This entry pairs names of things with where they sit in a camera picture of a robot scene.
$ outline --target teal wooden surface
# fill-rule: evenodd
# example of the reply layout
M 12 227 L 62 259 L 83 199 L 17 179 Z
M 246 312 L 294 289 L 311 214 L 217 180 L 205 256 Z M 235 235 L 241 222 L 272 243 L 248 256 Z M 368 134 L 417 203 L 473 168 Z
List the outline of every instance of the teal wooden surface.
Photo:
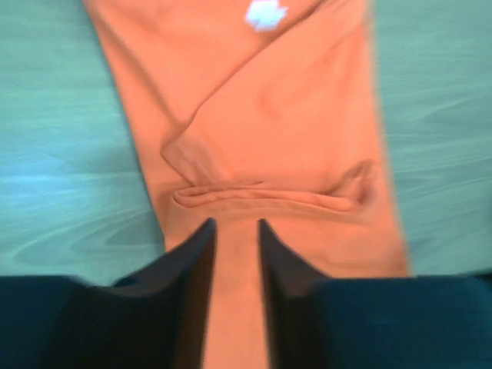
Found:
M 379 0 L 378 68 L 416 272 L 492 267 L 492 2 Z M 79 1 L 0 2 L 0 274 L 106 284 L 162 252 Z

